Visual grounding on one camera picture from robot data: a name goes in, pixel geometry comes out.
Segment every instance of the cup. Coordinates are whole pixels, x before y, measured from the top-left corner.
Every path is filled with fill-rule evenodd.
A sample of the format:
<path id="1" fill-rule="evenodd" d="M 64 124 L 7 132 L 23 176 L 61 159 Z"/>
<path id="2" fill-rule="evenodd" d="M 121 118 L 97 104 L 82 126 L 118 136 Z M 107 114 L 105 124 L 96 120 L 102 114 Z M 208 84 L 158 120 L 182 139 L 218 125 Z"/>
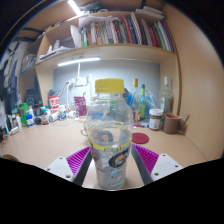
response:
<path id="1" fill-rule="evenodd" d="M 88 136 L 86 131 L 86 122 L 83 123 L 83 128 L 80 130 L 80 132 L 82 135 Z"/>
<path id="2" fill-rule="evenodd" d="M 167 134 L 180 134 L 185 132 L 185 122 L 175 114 L 165 114 L 163 131 Z"/>

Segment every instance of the wooden shelf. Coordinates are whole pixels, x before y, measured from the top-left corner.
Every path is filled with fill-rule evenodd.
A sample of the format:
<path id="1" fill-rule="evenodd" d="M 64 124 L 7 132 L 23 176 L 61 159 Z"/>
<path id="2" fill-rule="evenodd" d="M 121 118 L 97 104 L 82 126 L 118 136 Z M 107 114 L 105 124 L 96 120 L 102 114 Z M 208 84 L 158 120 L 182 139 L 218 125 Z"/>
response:
<path id="1" fill-rule="evenodd" d="M 161 63 L 170 57 L 176 58 L 174 52 L 151 46 L 139 44 L 104 44 L 55 54 L 36 63 L 36 66 L 41 65 L 42 67 L 55 69 L 59 63 L 72 60 L 76 55 L 83 55 L 84 57 L 100 57 L 101 60 L 129 59 L 152 61 L 155 63 Z"/>

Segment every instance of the sticker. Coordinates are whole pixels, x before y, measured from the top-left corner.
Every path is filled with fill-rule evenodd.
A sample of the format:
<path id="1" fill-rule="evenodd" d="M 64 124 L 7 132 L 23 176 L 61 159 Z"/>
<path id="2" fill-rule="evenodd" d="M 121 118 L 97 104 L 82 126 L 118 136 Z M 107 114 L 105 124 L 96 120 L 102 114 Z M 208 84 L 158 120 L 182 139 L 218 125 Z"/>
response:
<path id="1" fill-rule="evenodd" d="M 130 147 L 128 149 L 126 149 L 125 151 L 121 152 L 121 153 L 117 153 L 116 155 L 114 155 L 110 160 L 109 160 L 109 165 L 113 168 L 117 168 L 122 166 L 125 162 L 126 162 L 126 158 L 129 155 L 129 150 Z"/>

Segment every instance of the bottle cap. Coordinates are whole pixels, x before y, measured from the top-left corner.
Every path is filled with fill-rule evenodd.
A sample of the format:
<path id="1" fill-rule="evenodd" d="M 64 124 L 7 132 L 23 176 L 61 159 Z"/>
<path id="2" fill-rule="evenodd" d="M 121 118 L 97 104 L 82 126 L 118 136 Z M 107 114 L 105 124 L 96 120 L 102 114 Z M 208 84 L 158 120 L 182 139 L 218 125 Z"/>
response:
<path id="1" fill-rule="evenodd" d="M 133 86 L 138 87 L 138 79 L 133 79 Z"/>

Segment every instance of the jar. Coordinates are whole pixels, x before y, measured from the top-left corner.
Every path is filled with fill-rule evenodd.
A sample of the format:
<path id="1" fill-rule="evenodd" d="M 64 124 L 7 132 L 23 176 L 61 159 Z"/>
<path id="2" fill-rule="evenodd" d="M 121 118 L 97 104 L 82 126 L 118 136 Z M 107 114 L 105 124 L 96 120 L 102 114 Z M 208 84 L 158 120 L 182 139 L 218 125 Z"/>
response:
<path id="1" fill-rule="evenodd" d="M 95 92 L 97 98 L 86 116 L 86 131 L 97 181 L 103 189 L 119 189 L 125 182 L 131 150 L 132 111 L 122 98 L 122 79 L 98 79 Z"/>
<path id="2" fill-rule="evenodd" d="M 150 109 L 149 110 L 149 128 L 156 131 L 159 130 L 160 121 L 163 116 L 163 111 L 160 109 Z"/>

